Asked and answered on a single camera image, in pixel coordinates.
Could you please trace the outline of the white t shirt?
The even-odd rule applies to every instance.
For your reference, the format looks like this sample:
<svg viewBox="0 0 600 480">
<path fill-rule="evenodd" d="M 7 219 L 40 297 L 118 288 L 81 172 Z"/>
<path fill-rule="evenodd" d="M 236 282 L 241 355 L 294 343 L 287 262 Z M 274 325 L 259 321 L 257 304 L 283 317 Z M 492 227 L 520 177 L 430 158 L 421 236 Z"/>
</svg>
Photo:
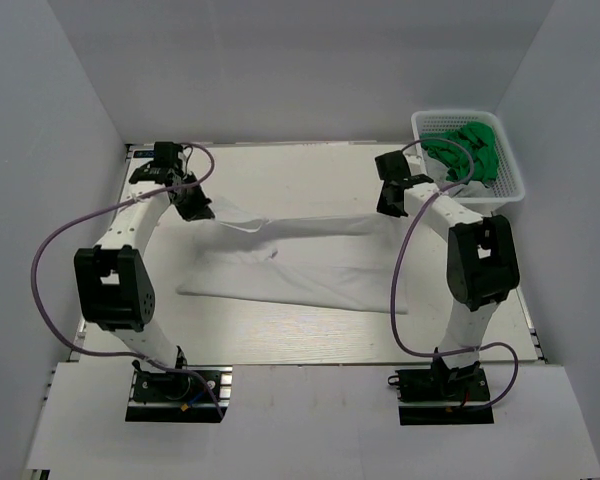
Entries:
<svg viewBox="0 0 600 480">
<path fill-rule="evenodd" d="M 406 223 L 378 213 L 269 218 L 219 197 L 195 223 L 193 257 L 176 291 L 386 313 Z"/>
</svg>

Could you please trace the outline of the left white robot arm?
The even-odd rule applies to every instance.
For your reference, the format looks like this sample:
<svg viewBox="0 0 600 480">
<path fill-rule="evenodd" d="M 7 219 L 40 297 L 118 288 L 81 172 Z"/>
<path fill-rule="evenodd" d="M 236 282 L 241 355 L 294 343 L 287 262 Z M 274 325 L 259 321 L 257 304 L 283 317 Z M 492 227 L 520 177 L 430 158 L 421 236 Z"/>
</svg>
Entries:
<svg viewBox="0 0 600 480">
<path fill-rule="evenodd" d="M 211 220 L 211 199 L 187 170 L 185 147 L 157 142 L 149 161 L 131 174 L 122 207 L 107 232 L 91 248 L 74 256 L 74 269 L 85 321 L 117 337 L 144 362 L 162 366 L 157 387 L 179 399 L 191 387 L 191 374 L 178 366 L 183 354 L 154 319 L 156 294 L 143 254 L 158 221 L 174 207 L 186 221 Z"/>
</svg>

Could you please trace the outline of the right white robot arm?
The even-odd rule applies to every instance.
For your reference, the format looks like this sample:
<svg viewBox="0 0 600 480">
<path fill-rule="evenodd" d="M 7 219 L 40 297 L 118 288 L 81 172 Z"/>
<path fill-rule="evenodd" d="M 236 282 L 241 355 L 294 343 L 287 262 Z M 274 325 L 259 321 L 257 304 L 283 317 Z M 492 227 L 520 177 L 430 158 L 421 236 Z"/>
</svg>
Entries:
<svg viewBox="0 0 600 480">
<path fill-rule="evenodd" d="M 449 197 L 430 177 L 412 174 L 400 150 L 376 157 L 375 164 L 382 181 L 377 211 L 411 219 L 390 284 L 393 332 L 401 264 L 415 227 L 423 222 L 446 242 L 451 314 L 439 346 L 418 356 L 432 360 L 433 390 L 455 398 L 479 370 L 479 352 L 493 314 L 520 282 L 510 223 L 502 215 L 481 215 Z"/>
</svg>

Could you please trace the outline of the blue label sticker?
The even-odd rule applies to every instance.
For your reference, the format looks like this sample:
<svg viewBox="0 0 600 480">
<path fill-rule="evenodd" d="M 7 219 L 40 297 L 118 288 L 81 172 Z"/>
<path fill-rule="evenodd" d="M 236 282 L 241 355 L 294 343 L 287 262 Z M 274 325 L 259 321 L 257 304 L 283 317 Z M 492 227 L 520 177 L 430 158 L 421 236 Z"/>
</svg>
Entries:
<svg viewBox="0 0 600 480">
<path fill-rule="evenodd" d="M 133 152 L 134 159 L 152 159 L 154 157 L 154 150 L 135 150 Z"/>
</svg>

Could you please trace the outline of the grey t shirt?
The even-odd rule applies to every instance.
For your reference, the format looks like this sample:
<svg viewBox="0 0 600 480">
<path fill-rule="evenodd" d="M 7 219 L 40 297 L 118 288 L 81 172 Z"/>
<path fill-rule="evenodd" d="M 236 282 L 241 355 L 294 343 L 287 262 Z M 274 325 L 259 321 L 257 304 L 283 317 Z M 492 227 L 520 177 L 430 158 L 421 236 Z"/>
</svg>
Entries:
<svg viewBox="0 0 600 480">
<path fill-rule="evenodd" d="M 424 160 L 424 166 L 427 175 L 434 180 L 439 188 L 454 183 L 454 180 L 447 179 L 447 168 L 438 160 Z M 480 181 L 471 180 L 468 184 L 462 184 L 451 188 L 447 194 L 455 198 L 493 198 L 494 193 L 491 188 L 485 186 Z"/>
</svg>

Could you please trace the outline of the green t shirt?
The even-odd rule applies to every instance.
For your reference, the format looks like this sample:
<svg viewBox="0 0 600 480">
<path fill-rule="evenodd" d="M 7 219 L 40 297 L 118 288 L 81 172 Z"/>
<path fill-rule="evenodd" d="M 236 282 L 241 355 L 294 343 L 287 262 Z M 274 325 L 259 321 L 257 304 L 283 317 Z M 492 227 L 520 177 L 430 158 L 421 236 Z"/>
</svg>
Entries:
<svg viewBox="0 0 600 480">
<path fill-rule="evenodd" d="M 445 179 L 458 182 L 470 172 L 470 162 L 465 151 L 473 160 L 472 181 L 489 187 L 497 179 L 499 157 L 496 152 L 496 136 L 493 129 L 481 122 L 444 132 L 423 133 L 426 141 L 421 143 L 428 156 L 446 167 Z"/>
</svg>

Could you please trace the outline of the white plastic basket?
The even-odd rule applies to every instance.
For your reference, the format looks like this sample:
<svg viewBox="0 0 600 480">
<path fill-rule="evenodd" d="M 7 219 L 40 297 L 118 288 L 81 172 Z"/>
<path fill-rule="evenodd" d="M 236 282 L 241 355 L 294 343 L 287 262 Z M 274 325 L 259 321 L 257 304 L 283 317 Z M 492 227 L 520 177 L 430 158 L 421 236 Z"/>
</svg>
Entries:
<svg viewBox="0 0 600 480">
<path fill-rule="evenodd" d="M 455 130 L 469 122 L 481 122 L 493 129 L 496 136 L 496 152 L 499 157 L 498 176 L 496 181 L 489 186 L 494 193 L 493 198 L 456 199 L 482 213 L 495 211 L 508 203 L 521 201 L 525 196 L 522 177 L 505 131 L 494 114 L 475 110 L 427 110 L 418 111 L 411 116 L 412 131 L 416 139 L 421 139 L 423 133 Z M 424 160 L 432 158 L 428 156 L 421 144 L 415 147 L 415 151 L 426 171 Z"/>
</svg>

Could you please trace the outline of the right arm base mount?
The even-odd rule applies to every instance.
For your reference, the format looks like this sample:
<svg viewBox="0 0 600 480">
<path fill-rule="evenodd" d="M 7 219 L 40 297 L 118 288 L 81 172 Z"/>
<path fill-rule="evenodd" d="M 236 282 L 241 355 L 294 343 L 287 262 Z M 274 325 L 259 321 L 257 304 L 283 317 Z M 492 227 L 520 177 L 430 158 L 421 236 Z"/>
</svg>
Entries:
<svg viewBox="0 0 600 480">
<path fill-rule="evenodd" d="M 494 423 L 489 386 L 479 361 L 450 369 L 442 358 L 427 369 L 396 370 L 387 378 L 395 388 L 401 426 L 461 426 Z"/>
</svg>

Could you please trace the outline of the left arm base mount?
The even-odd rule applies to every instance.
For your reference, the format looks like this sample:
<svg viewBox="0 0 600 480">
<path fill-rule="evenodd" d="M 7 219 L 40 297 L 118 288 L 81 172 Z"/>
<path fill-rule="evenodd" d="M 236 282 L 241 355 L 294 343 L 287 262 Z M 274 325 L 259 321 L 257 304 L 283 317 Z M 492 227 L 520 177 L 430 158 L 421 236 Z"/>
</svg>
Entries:
<svg viewBox="0 0 600 480">
<path fill-rule="evenodd" d="M 189 365 L 182 353 L 177 373 L 132 362 L 125 420 L 130 423 L 215 424 L 227 412 L 232 390 L 230 366 Z"/>
</svg>

